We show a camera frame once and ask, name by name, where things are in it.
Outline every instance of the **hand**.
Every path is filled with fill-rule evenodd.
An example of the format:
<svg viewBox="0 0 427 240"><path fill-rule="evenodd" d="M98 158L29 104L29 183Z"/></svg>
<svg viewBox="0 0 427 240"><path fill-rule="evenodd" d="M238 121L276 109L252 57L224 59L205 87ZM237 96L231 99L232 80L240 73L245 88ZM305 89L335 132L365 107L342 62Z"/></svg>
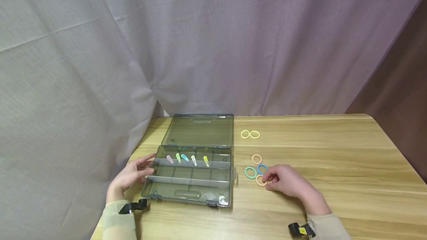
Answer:
<svg viewBox="0 0 427 240"><path fill-rule="evenodd" d="M331 213L323 195L289 165L279 164L268 168L262 181L271 181L266 186L269 191L280 191L300 199L307 214L321 216Z"/></svg>
<svg viewBox="0 0 427 240"><path fill-rule="evenodd" d="M154 172L154 170L150 168L152 161L149 161L149 159L155 156L156 153L152 153L129 162L110 183L107 190L106 202L124 200L124 191L136 181L144 182L146 180L145 177Z"/></svg>
<svg viewBox="0 0 427 240"><path fill-rule="evenodd" d="M301 199L304 194L312 192L315 188L289 165L275 165L268 168L262 178L263 182L271 181L266 189L280 191L287 196Z"/></svg>

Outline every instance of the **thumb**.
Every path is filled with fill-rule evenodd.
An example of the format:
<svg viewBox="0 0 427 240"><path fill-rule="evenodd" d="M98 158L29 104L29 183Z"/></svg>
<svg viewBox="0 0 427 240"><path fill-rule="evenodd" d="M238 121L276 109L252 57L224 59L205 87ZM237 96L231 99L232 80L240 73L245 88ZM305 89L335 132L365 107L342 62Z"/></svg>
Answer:
<svg viewBox="0 0 427 240"><path fill-rule="evenodd" d="M143 177L145 177L147 175L152 174L153 172L154 172L154 169L152 169L152 168L146 168L144 170L138 170L137 171L138 178L143 178Z"/></svg>
<svg viewBox="0 0 427 240"><path fill-rule="evenodd" d="M267 184L266 189L268 191L278 191L279 190L279 182L272 182Z"/></svg>

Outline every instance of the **black wrist strap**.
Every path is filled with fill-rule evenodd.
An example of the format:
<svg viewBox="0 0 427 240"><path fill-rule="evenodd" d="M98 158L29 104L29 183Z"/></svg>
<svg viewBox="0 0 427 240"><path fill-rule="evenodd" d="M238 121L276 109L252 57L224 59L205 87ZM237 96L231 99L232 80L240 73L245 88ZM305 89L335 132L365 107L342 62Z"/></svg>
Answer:
<svg viewBox="0 0 427 240"><path fill-rule="evenodd" d="M313 229L308 224L300 226L298 223L291 223L288 225L289 231L291 232L292 237L298 237L302 235L308 235L310 237L315 237Z"/></svg>
<svg viewBox="0 0 427 240"><path fill-rule="evenodd" d="M141 198L138 203L127 203L122 207L119 211L119 214L131 214L132 211L140 210L143 211L147 207L147 200L145 198Z"/></svg>

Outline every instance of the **beige sleeve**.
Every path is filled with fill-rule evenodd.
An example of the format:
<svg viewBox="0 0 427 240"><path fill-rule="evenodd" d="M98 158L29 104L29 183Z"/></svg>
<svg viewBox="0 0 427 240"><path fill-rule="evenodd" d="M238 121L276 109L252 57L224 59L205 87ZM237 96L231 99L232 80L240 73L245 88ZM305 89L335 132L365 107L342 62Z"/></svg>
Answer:
<svg viewBox="0 0 427 240"><path fill-rule="evenodd" d="M136 240L133 213L119 214L127 203L127 200L118 200L106 205L102 213L102 240Z"/></svg>
<svg viewBox="0 0 427 240"><path fill-rule="evenodd" d="M314 240L350 240L340 219L335 214L313 216L307 214L307 222L314 230Z"/></svg>

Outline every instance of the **table surface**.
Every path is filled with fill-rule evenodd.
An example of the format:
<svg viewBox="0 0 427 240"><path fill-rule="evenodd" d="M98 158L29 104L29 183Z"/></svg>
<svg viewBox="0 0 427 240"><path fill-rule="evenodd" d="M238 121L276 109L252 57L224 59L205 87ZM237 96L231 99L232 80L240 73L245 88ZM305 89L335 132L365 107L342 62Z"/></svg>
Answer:
<svg viewBox="0 0 427 240"><path fill-rule="evenodd" d="M152 119L130 161L155 152L172 118ZM242 130L259 139L242 139ZM268 166L290 164L318 188L353 240L427 238L427 186L370 116L234 118L233 206L153 201L135 214L138 239L292 239L287 225L305 223L300 203L245 177L258 153ZM141 184L126 192L140 199ZM101 223L92 239L102 237Z"/></svg>

